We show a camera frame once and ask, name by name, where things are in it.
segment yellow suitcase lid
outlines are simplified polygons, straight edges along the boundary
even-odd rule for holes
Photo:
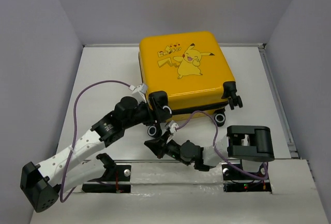
[[[147,95],[165,91],[172,109],[227,101],[223,83],[235,79],[212,33],[147,37],[139,49]]]

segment suitcase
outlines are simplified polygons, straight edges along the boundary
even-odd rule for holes
[[[142,80],[152,92],[165,91],[173,120],[188,118],[195,110],[215,114],[225,123],[225,106],[243,106],[225,57],[210,32],[144,38],[139,45]]]

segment black wheel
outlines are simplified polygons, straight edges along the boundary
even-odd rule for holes
[[[152,138],[157,138],[162,135],[162,130],[157,128],[156,126],[149,126],[147,129],[147,134]]]
[[[238,106],[240,108],[242,108],[243,107],[243,101],[242,101],[242,98],[240,96],[237,96],[237,101],[238,101]]]
[[[230,109],[234,110],[234,104],[232,98],[229,98],[228,101],[229,101]]]
[[[225,113],[224,111],[215,112],[214,120],[218,127],[222,127],[225,124]]]

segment gray wall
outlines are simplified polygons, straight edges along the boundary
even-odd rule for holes
[[[29,223],[22,166],[58,142],[82,46],[58,0],[0,0],[0,223]]]
[[[300,155],[331,222],[331,0],[293,0],[267,55]]]
[[[219,42],[267,42],[291,0],[60,0],[83,44],[210,30]]]

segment cartoon character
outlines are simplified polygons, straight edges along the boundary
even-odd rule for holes
[[[158,61],[159,67],[162,67],[165,64],[177,67],[177,72],[179,74],[178,79],[181,79],[183,76],[202,75],[199,68],[202,56],[214,56],[214,54],[210,52],[199,52],[198,50],[193,49],[194,46],[195,44],[192,43],[182,56],[173,57],[176,62],[180,63],[179,66],[172,63],[171,58],[168,57]]]

